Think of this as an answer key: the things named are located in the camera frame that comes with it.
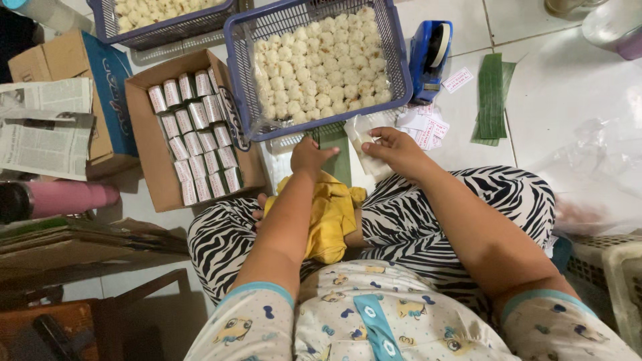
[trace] cardboard box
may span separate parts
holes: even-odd
[[[16,83],[92,78],[96,126],[89,146],[87,178],[99,179],[138,165],[125,101],[125,79],[132,74],[125,53],[84,31],[73,30],[13,57],[9,69]]]
[[[185,206],[183,205],[180,181],[174,170],[174,162],[163,136],[161,125],[153,113],[147,89],[162,84],[167,79],[178,78],[182,73],[195,73],[210,66],[214,68],[219,87],[231,89],[227,66],[208,50],[196,51],[174,58],[125,81],[127,103],[136,104],[135,107],[130,107],[130,117],[145,181],[156,212],[185,208]],[[244,144],[244,147],[242,150],[237,148],[236,154],[245,186],[239,193],[265,185],[265,175],[257,145],[246,144],[243,140],[235,139],[235,144],[240,143]]]

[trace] plastic bag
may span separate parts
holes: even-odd
[[[394,172],[386,162],[363,153],[361,145],[366,142],[376,141],[368,134],[370,129],[377,127],[394,127],[394,118],[385,116],[384,113],[385,112],[378,112],[366,116],[357,115],[348,119],[343,126],[352,147],[357,152],[359,163],[361,163],[364,173],[372,175],[377,182],[388,178]]]
[[[555,228],[593,236],[642,228],[642,127],[592,119],[575,135],[529,169],[555,193]]]

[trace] blue sleeve trim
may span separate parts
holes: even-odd
[[[235,289],[233,289],[232,291],[230,291],[227,295],[225,295],[225,297],[223,297],[221,302],[218,303],[218,307],[220,307],[227,299],[230,299],[240,294],[241,292],[250,291],[250,290],[274,291],[280,294],[281,296],[283,296],[283,298],[285,298],[285,300],[290,304],[290,307],[292,307],[292,309],[294,310],[294,300],[292,299],[292,296],[290,295],[290,293],[286,291],[285,288],[283,288],[282,286],[279,286],[276,283],[272,283],[272,282],[250,282],[250,283],[245,283],[244,285],[240,285]]]
[[[504,306],[504,310],[501,313],[501,324],[504,324],[504,322],[506,322],[508,315],[510,315],[510,313],[513,312],[513,310],[515,310],[517,306],[519,306],[519,304],[521,304],[522,302],[533,298],[543,297],[556,298],[561,299],[562,301],[570,302],[578,306],[581,310],[585,311],[589,315],[597,317],[597,315],[595,315],[595,313],[588,306],[582,303],[582,301],[569,294],[565,294],[564,292],[560,292],[557,290],[529,290],[522,292],[519,295],[516,295],[515,297],[508,300],[506,306]]]

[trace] cartoon print fabric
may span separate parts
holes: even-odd
[[[385,261],[336,263],[301,284],[293,310],[275,290],[226,297],[186,360],[386,360],[354,298],[375,295],[404,360],[640,360],[590,310],[534,295],[508,313],[504,340],[423,277]]]

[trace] hand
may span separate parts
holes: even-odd
[[[381,137],[377,143],[363,143],[361,149],[367,155],[381,159],[397,174],[418,184],[422,177],[434,169],[440,169],[412,137],[395,128],[381,127],[370,131],[372,137]]]
[[[318,149],[319,144],[312,138],[304,137],[292,152],[290,168],[293,173],[305,172],[313,181],[317,180],[321,166],[332,156],[339,154],[339,147]]]

